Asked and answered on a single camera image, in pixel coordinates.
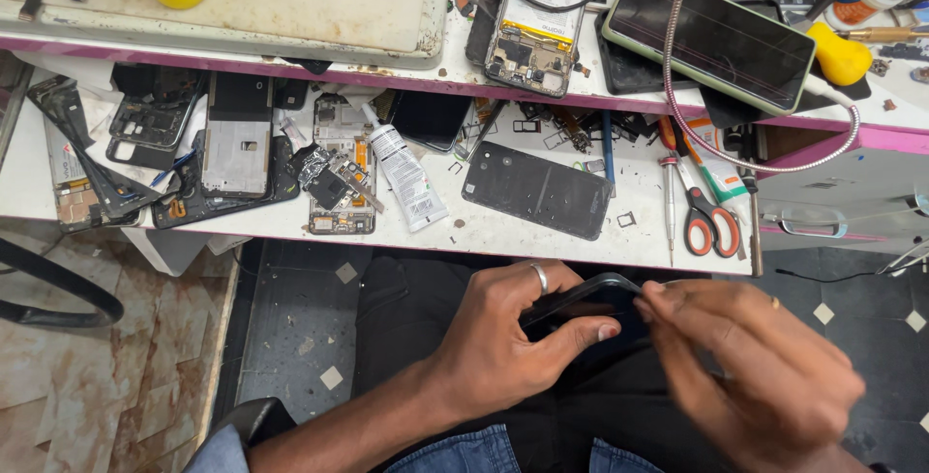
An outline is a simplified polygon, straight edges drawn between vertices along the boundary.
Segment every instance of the fingernail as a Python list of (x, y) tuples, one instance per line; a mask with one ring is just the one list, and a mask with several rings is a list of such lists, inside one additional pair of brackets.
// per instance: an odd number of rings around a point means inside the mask
[(655, 320), (654, 312), (652, 312), (651, 306), (649, 306), (648, 303), (636, 297), (633, 299), (633, 304), (639, 310), (639, 315), (642, 316), (642, 321), (650, 324)]
[(610, 337), (616, 337), (616, 334), (619, 334), (620, 331), (616, 329), (615, 326), (603, 325), (600, 326), (600, 330), (597, 332), (598, 340), (605, 341)]

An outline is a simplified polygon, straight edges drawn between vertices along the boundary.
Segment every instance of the blue tool handle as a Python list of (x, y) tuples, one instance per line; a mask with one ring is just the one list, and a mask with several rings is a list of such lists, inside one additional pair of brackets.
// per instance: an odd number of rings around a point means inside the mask
[(614, 185), (613, 177), (613, 125), (610, 123), (610, 111), (603, 110), (603, 165), (607, 172), (607, 179)]

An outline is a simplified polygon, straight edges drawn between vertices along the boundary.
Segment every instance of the metal gooseneck hose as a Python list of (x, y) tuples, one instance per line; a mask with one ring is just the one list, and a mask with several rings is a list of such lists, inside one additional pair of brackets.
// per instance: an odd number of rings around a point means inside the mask
[(664, 74), (664, 93), (668, 96), (668, 104), (671, 106), (671, 112), (674, 118), (677, 120), (677, 123), (680, 123), (681, 129), (687, 134), (691, 141), (697, 143), (701, 147), (709, 150), (713, 154), (719, 156), (726, 161), (741, 166), (743, 168), (748, 168), (750, 170), (755, 170), (757, 172), (772, 172), (776, 174), (785, 174), (788, 172), (800, 172), (801, 170), (807, 170), (807, 168), (813, 168), (814, 166), (819, 166), (827, 161), (830, 161), (838, 157), (842, 152), (846, 151), (848, 147), (852, 146), (854, 138), (858, 134), (858, 126), (861, 124), (861, 116), (858, 114), (858, 109), (852, 105), (848, 107), (849, 120), (849, 129), (848, 129), (848, 138), (845, 139), (845, 142), (842, 143), (842, 146), (837, 150), (829, 154), (828, 156), (818, 160), (813, 161), (812, 163), (802, 164), (800, 166), (791, 166), (786, 168), (778, 168), (772, 166), (764, 166), (762, 164), (755, 164), (743, 161), (741, 159), (732, 157), (726, 152), (722, 152), (712, 145), (707, 143), (700, 137), (699, 134), (693, 131), (690, 128), (687, 121), (684, 119), (684, 115), (681, 113), (680, 109), (677, 107), (677, 99), (674, 97), (674, 88), (671, 86), (671, 54), (674, 49), (674, 30), (677, 28), (677, 19), (681, 14), (681, 6), (684, 4), (684, 0), (674, 0), (671, 5), (671, 16), (668, 17), (668, 30), (664, 36), (664, 62), (663, 65), (663, 74)]

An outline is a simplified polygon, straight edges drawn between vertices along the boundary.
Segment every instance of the barcode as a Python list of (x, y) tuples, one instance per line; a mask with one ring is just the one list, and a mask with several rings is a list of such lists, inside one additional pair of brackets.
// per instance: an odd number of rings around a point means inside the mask
[(423, 212), (428, 212), (429, 210), (432, 210), (432, 200), (431, 200), (431, 199), (427, 199), (427, 200), (425, 200), (425, 201), (421, 201), (421, 202), (419, 202), (419, 203), (417, 203), (417, 204), (415, 204), (415, 205), (413, 205), (413, 206), (410, 207), (410, 213), (412, 213), (413, 216), (416, 216), (416, 215), (418, 215), (418, 214), (422, 214)]

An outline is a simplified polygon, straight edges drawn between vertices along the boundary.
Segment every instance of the yellow sponge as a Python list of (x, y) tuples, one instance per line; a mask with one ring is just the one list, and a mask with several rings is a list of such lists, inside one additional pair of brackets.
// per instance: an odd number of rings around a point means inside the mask
[(807, 35), (816, 40), (823, 75), (835, 85), (852, 85), (870, 68), (873, 58), (865, 44), (840, 38), (822, 21), (814, 23)]

